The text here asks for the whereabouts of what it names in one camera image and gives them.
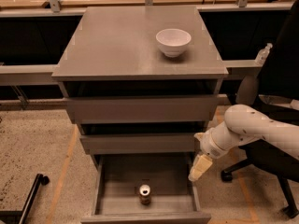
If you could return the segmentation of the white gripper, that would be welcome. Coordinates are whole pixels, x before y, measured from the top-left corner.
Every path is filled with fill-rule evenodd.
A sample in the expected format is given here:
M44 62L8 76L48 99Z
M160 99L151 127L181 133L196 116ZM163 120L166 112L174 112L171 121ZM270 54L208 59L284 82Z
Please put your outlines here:
M225 132L211 128L205 133L196 133L194 138L200 141L200 149L204 153L197 155L189 173L189 180L197 181L218 159L228 152L228 136Z

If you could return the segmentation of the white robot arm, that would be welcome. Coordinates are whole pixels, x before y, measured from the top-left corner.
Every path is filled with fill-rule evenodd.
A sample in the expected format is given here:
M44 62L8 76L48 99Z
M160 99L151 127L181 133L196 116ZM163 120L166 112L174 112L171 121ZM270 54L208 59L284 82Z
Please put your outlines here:
M200 153L195 157L189 173L194 182L213 163L233 147L241 147L257 140L264 140L299 160L299 127L270 119L247 105L232 105L224 114L224 120L204 133L196 133Z

